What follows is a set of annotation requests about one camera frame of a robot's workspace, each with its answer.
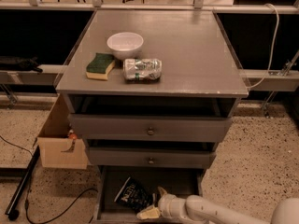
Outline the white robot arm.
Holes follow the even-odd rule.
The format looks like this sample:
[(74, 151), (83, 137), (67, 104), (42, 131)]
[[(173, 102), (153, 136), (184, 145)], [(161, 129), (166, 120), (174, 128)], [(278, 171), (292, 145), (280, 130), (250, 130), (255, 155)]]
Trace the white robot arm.
[(140, 211), (138, 219), (176, 218), (181, 224), (299, 224), (299, 199), (281, 201), (269, 222), (239, 213), (233, 209), (213, 203), (201, 196), (190, 195), (186, 199), (158, 188), (161, 195), (158, 206), (150, 205)]

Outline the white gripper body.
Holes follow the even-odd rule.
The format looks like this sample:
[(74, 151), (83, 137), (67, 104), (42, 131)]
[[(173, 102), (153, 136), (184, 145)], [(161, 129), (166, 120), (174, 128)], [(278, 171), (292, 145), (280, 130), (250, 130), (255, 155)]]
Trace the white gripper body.
[(183, 198), (173, 194), (165, 194), (159, 200), (158, 208), (162, 217), (177, 219), (182, 223), (186, 223), (188, 218), (185, 203), (186, 200)]

